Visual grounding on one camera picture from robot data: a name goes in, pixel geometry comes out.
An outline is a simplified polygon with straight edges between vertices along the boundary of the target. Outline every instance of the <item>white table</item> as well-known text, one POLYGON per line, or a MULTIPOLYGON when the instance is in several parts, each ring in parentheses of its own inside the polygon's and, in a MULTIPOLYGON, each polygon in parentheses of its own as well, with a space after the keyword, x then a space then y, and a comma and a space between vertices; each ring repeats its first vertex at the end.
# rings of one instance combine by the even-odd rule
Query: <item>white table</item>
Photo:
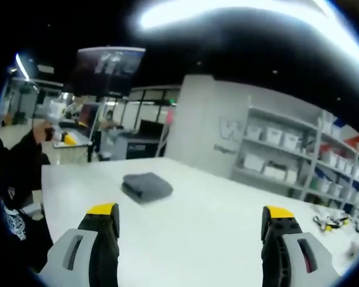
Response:
POLYGON ((346 226, 321 233, 307 203, 238 184, 167 158, 42 167, 45 216, 55 242, 77 228, 94 205, 120 205, 120 286, 261 286, 261 220, 264 205, 294 213, 333 254, 343 274, 346 226), (128 173, 154 172, 174 188, 163 200, 139 205, 121 190, 128 173))

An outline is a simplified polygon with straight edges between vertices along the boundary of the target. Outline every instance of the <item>gray folded towel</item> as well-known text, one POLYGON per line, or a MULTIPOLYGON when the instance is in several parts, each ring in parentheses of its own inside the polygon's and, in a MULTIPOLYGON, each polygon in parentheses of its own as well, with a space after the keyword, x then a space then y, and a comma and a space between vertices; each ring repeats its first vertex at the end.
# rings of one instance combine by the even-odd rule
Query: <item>gray folded towel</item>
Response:
POLYGON ((124 176, 123 189, 138 202, 149 202, 172 194, 170 183, 153 172, 124 176))

